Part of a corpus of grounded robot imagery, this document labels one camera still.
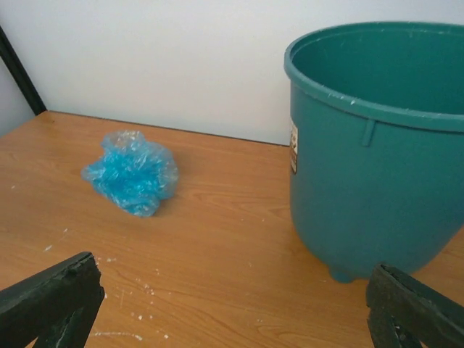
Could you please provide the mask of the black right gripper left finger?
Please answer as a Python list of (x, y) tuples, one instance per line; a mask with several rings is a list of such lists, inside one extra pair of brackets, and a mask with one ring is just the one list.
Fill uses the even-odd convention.
[(104, 299), (92, 253), (81, 252), (1, 290), (1, 346), (84, 347)]

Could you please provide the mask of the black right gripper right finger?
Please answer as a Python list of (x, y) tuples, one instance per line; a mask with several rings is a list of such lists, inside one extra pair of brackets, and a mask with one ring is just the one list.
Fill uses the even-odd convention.
[(395, 267), (374, 267), (366, 303), (374, 347), (463, 346), (463, 306)]

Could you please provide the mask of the blue plastic trash bag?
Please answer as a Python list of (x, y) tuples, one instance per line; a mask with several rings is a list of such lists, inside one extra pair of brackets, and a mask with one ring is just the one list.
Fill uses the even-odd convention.
[(132, 215), (146, 218), (174, 196), (180, 178), (172, 152), (137, 130), (105, 135), (103, 155), (81, 176), (94, 190)]

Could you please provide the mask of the teal plastic trash bin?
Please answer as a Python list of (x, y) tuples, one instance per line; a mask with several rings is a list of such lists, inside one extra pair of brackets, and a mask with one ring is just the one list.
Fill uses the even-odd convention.
[(463, 225), (463, 27), (362, 22), (293, 41), (290, 209), (341, 283), (413, 273)]

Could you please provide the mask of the black frame post left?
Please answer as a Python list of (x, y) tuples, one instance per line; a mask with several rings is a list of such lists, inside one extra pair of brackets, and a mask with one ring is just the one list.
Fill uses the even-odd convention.
[(32, 109), (35, 116), (45, 112), (47, 108), (3, 28), (0, 28), (0, 34), (1, 59), (6, 65), (22, 95), (25, 97), (28, 106)]

